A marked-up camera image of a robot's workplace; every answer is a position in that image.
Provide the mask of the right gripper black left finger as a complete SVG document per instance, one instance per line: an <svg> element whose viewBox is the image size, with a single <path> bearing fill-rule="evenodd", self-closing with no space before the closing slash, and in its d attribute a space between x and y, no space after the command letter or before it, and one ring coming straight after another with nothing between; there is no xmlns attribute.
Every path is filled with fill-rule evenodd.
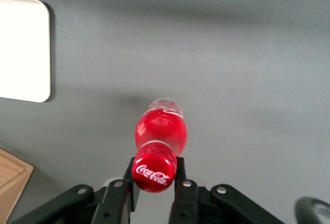
<svg viewBox="0 0 330 224"><path fill-rule="evenodd" d="M140 190L134 185L131 169L123 178L111 180L95 191L79 184L14 221L14 223L130 223Z"/></svg>

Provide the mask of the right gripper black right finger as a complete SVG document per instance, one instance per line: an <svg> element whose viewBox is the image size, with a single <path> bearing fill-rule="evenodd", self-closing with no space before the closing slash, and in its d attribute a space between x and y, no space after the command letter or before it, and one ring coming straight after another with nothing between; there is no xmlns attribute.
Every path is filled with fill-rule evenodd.
<svg viewBox="0 0 330 224"><path fill-rule="evenodd" d="M185 160L177 158L175 197L168 223L282 223L228 184L208 190L186 177Z"/></svg>

